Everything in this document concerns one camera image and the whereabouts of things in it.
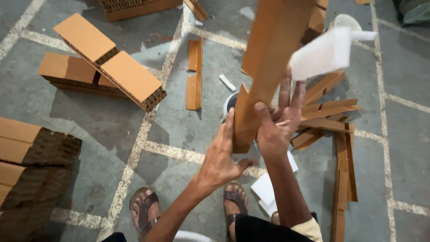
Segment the concrete floor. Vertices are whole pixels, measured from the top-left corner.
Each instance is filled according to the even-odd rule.
[[[188,9],[111,24],[95,0],[0,0],[0,40],[4,39],[0,45],[0,116],[83,140],[73,184],[40,239],[95,241],[120,231],[128,241],[135,241],[137,234],[129,218],[134,191],[151,185],[165,210],[199,169],[220,124],[223,102],[231,94],[218,76],[225,74],[237,87],[241,81],[251,83],[240,65],[257,0],[201,0],[201,5],[216,19],[209,18],[196,28]],[[327,9],[326,24],[346,13],[364,30],[379,29],[380,35],[380,46],[371,42],[352,47],[345,80],[321,99],[359,98],[363,107],[348,114],[358,129],[354,162],[359,202],[348,204],[345,241],[428,241],[430,28],[420,24],[400,29],[391,0],[378,0],[375,8],[381,19],[378,26],[373,25],[378,20],[372,19],[369,5],[330,0]],[[145,115],[131,100],[58,90],[37,75],[45,52],[73,55],[65,51],[52,27],[75,12],[166,84],[168,96],[157,112]],[[152,36],[153,43],[146,43],[155,31],[176,35],[166,42]],[[187,40],[199,35],[205,38],[202,109],[191,112],[184,108]],[[336,162],[333,138],[328,135],[293,154],[303,195],[318,214],[324,241],[329,241]],[[264,161],[255,147],[235,158],[244,156],[259,160],[257,172],[240,178],[250,196],[249,213],[268,218],[250,191],[264,172]],[[199,204],[181,229],[223,241],[222,190]]]

